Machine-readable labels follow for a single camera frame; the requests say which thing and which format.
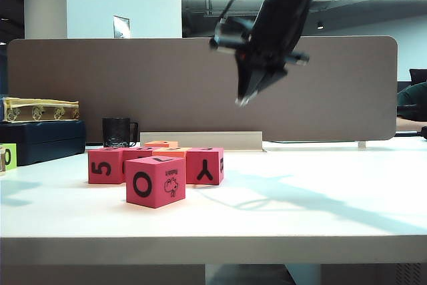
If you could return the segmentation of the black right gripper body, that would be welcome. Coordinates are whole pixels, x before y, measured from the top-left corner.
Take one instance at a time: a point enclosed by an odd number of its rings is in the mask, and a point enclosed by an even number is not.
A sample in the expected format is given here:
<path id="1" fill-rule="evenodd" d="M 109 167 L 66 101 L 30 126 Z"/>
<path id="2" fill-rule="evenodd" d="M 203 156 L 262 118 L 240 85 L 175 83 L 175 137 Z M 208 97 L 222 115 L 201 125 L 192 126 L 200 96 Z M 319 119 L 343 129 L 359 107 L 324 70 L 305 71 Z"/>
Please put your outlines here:
<path id="1" fill-rule="evenodd" d="M 308 54 L 294 50 L 299 38 L 297 36 L 292 39 L 289 45 L 282 40 L 271 44 L 257 38 L 252 28 L 219 27 L 210 38 L 209 47 L 216 51 L 230 52 L 235 61 L 236 56 L 253 61 L 262 70 L 286 70 L 288 63 L 307 65 L 310 61 Z"/>

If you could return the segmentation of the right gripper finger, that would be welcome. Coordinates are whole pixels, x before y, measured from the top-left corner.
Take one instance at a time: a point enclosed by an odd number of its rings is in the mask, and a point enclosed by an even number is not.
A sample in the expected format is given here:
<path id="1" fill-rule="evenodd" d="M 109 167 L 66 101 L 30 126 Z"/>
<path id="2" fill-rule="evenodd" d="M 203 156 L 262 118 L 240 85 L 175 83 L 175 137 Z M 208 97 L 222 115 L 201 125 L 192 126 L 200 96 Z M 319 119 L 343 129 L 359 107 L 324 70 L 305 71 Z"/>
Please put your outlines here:
<path id="1" fill-rule="evenodd" d="M 259 92 L 287 76 L 286 70 L 255 70 L 250 76 L 245 93 L 245 104 L 248 104 Z"/>
<path id="2" fill-rule="evenodd" d="M 236 56 L 238 67 L 238 93 L 237 105 L 247 105 L 259 91 L 259 85 L 264 77 L 263 70 L 259 64 L 248 59 Z"/>

